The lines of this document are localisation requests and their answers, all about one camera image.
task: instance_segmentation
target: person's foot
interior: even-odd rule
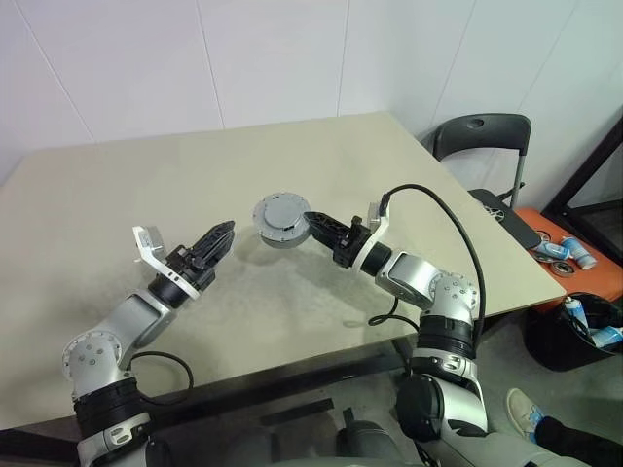
[[[534,431],[545,415],[520,389],[514,387],[506,394],[506,412],[515,429],[536,444]]]

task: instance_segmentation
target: beige table top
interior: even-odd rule
[[[371,277],[340,269],[312,239],[274,250],[252,227],[253,206],[289,191],[345,223],[401,183],[422,183],[472,238],[492,315],[564,290],[389,114],[62,148],[28,157],[0,191],[0,428],[72,414],[60,354],[152,277],[135,264],[131,228],[159,227],[168,249],[237,222],[216,281],[151,348],[189,362],[197,384],[408,334],[370,328],[392,298]],[[396,195],[384,243],[475,279],[454,226],[424,194]],[[401,304],[417,319],[419,310]],[[183,380],[139,374],[147,393]]]

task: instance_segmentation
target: blue can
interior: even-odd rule
[[[591,335],[591,338],[593,338],[595,347],[602,348],[606,345],[612,345],[614,343],[623,341],[623,333],[621,333],[621,329],[616,329],[612,326],[606,326],[605,328],[593,333]]]
[[[584,306],[578,299],[572,297],[565,298],[565,309],[569,316],[573,316],[580,323],[582,323],[586,329],[588,329],[588,321],[586,320],[586,313],[584,312]]]
[[[534,251],[542,253],[557,260],[566,260],[571,256],[571,252],[565,246],[557,245],[549,241],[541,241],[541,243],[534,248]]]
[[[579,264],[582,269],[590,269],[597,264],[597,260],[593,257],[582,244],[577,241],[577,238],[572,236],[566,236],[563,238],[561,244],[568,248],[571,252],[573,259]]]

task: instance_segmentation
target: black trash bin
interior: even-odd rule
[[[571,296],[582,302],[590,328],[623,326],[621,310],[610,302],[593,294],[577,293]],[[538,363],[555,372],[565,372],[604,360],[623,350],[623,342],[606,349],[595,347],[572,319],[564,305],[547,314],[529,310],[524,343]]]

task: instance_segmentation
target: chair backrest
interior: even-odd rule
[[[437,127],[432,155],[441,161],[463,149],[506,148],[517,149],[525,156],[530,131],[530,120],[519,114],[465,115]]]

